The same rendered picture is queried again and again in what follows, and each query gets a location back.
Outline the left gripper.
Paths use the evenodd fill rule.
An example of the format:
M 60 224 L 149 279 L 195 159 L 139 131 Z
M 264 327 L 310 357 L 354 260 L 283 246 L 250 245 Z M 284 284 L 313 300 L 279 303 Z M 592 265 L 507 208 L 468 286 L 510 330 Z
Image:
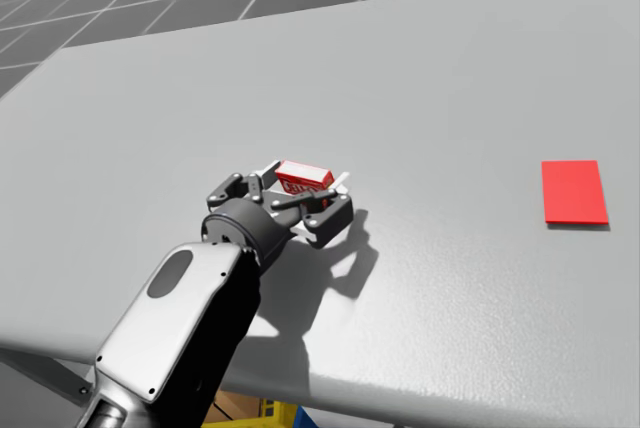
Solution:
M 280 160 L 274 160 L 246 175 L 232 173 L 207 196 L 212 213 L 201 224 L 203 242 L 234 243 L 252 251 L 260 275 L 269 270 L 294 236 L 313 248 L 323 248 L 354 219 L 349 172 L 341 173 L 328 188 L 305 187 L 295 194 L 270 191 L 269 211 L 265 210 L 259 204 L 276 183 L 280 165 Z M 231 200 L 244 198 L 249 200 Z

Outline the yellow box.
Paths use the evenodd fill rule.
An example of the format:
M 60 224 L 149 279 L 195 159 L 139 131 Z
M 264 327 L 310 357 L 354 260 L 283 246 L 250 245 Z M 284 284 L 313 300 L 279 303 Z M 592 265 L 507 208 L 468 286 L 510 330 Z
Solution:
M 296 428 L 298 406 L 290 403 L 260 400 L 259 428 Z

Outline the red and white carton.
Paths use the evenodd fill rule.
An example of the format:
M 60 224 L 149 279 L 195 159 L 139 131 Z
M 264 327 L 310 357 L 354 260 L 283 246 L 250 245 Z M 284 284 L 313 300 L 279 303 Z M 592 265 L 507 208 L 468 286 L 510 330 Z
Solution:
M 289 160 L 282 161 L 275 174 L 284 192 L 290 195 L 324 191 L 334 183 L 330 170 Z

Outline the brown box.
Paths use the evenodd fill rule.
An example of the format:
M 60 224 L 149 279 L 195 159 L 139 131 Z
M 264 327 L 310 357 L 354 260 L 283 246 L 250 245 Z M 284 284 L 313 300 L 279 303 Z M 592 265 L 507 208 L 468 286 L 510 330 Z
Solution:
M 237 393 L 218 391 L 206 415 L 206 423 L 257 418 L 261 400 Z

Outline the pink pad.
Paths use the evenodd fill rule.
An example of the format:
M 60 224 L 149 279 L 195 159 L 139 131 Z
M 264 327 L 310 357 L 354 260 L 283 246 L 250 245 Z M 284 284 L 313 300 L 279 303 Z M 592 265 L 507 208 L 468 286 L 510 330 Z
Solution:
M 596 160 L 542 161 L 541 175 L 547 224 L 609 224 Z

